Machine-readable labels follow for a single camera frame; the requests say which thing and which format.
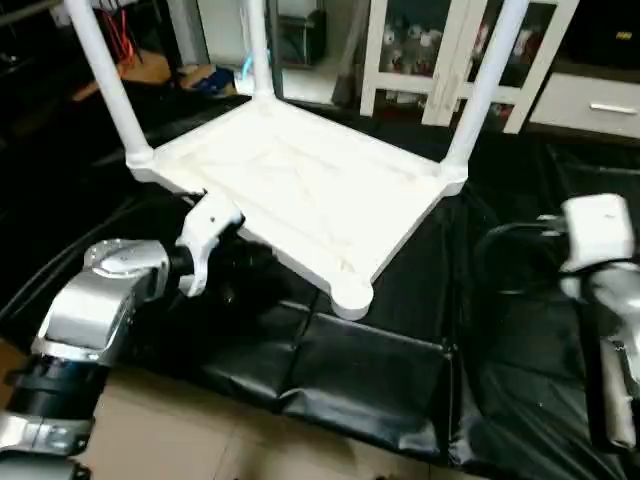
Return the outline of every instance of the black plastic sheet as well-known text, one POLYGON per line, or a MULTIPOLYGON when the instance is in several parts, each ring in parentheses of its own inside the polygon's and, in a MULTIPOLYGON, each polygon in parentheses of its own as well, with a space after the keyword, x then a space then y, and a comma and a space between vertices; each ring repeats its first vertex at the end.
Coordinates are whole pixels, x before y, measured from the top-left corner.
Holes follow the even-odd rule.
MULTIPOLYGON (((138 89, 130 96, 154 144, 246 100, 138 89)), ((450 141, 444 129, 324 114, 429 158, 442 158, 450 141)), ((116 147, 94 96, 0 159, 8 166, 0 179, 0 332, 24 349, 80 268, 84 243, 171 242, 180 230, 186 204, 133 181, 116 147), (79 241, 132 206, 138 210, 98 238, 79 241)), ((640 221, 639 161, 622 147, 484 134, 462 194, 441 202, 377 279, 361 322, 332 316, 326 295, 269 259, 216 264, 202 297, 170 295, 139 312, 125 361, 496 478, 635 478, 630 459, 591 445, 573 306, 557 288, 519 297, 480 288, 473 247, 496 225, 557 213, 571 195, 620 193, 640 221)), ((239 259, 254 251, 232 247, 239 259)), ((539 275, 517 245, 494 255, 490 266, 539 275)))

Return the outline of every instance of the stuffed animal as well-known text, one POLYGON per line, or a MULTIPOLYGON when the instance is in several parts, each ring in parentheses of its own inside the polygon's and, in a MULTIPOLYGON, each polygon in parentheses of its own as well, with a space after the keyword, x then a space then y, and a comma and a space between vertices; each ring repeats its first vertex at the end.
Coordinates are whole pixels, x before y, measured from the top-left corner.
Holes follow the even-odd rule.
POLYGON ((416 75, 432 76, 438 61, 438 52, 442 43, 442 32, 429 30, 420 35, 420 44, 413 67, 416 75))
MULTIPOLYGON (((383 72, 400 72, 402 70, 402 40, 400 34, 391 23, 384 26, 382 36, 382 52, 380 54, 380 70, 383 72)), ((387 90, 387 101, 395 102, 398 92, 387 90)))
POLYGON ((402 73, 412 75, 415 73, 416 62, 420 52, 420 37, 424 30, 420 25, 411 25, 407 30, 407 38, 402 45, 402 73))

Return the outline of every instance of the black cable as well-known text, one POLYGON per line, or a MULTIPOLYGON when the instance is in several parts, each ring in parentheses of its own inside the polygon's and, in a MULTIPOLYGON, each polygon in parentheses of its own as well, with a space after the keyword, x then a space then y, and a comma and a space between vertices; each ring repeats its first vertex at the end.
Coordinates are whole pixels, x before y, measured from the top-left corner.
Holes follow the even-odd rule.
POLYGON ((169 202, 169 201, 175 201, 175 199, 177 198, 190 199, 192 201, 197 201, 197 199, 200 198, 200 195, 194 194, 191 192, 169 193, 167 195, 161 195, 160 197, 156 196, 153 198, 146 199, 145 201, 136 203, 126 208, 123 208, 123 206, 121 206, 118 210, 112 213, 103 223, 89 230, 83 236, 81 236, 80 238, 75 240, 73 243, 65 247, 55 257, 53 257, 44 266, 42 266, 34 275, 32 275, 31 278, 29 278, 29 280, 27 280, 27 282, 25 282, 25 284, 22 287, 20 287, 20 289, 15 293, 15 295, 11 298, 11 300, 9 300, 9 302, 7 302, 5 306, 2 307, 2 309, 0 309, 0 326, 5 320, 5 317, 7 316, 7 314, 11 312, 13 307, 19 301, 24 300, 22 302, 23 305, 22 307, 19 307, 15 312, 13 312, 13 314, 19 313, 22 310, 22 308, 32 300, 33 295, 31 297, 28 297, 26 300, 23 297, 27 294, 28 290, 33 286, 33 284, 39 278, 49 273, 48 279, 43 282, 40 290, 42 288, 46 288, 47 285, 49 285, 59 273, 64 271, 73 261, 76 260, 77 251, 80 251, 80 253, 84 255, 84 252, 86 251, 86 249, 89 248, 93 242, 95 242, 96 237, 100 235, 102 232, 104 232, 107 228, 110 228, 116 222, 118 222, 119 220, 122 220, 127 215, 131 215, 132 213, 140 211, 151 205, 156 205, 156 204, 169 202), (53 271, 50 271, 50 269, 54 265, 56 265, 56 263, 58 262, 60 263, 55 267, 55 269, 53 269, 53 271))
POLYGON ((495 248, 498 241, 522 231, 533 231, 536 233, 552 231, 549 224, 544 222, 508 223, 489 230, 485 236, 476 244, 473 253, 474 275, 476 281, 485 289, 493 290, 501 295, 528 295, 548 289, 557 284, 559 274, 553 278, 547 278, 538 282, 530 282, 518 288, 497 289, 492 285, 491 276, 487 270, 488 252, 495 248))

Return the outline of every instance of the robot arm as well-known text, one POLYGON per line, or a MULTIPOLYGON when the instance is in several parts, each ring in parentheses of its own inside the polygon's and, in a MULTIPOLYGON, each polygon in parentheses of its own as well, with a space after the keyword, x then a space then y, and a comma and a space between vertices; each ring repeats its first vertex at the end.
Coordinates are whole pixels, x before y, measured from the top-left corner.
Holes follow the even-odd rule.
POLYGON ((0 414, 0 478, 89 478, 67 457, 87 446, 136 310, 161 298, 171 279, 187 296, 200 295, 211 251, 243 220, 231 202, 206 195, 174 247, 114 239, 87 250, 80 273, 54 298, 25 368, 8 378, 14 392, 0 414))

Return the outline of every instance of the floor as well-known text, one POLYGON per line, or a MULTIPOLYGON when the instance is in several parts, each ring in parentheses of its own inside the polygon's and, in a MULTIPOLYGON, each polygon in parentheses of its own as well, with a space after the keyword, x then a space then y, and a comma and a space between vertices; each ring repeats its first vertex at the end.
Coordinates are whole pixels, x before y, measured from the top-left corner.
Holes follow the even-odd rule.
MULTIPOLYGON (((0 344, 0 374, 20 360, 0 344)), ((95 480, 479 480, 133 369, 111 376, 96 418, 81 457, 95 480)))

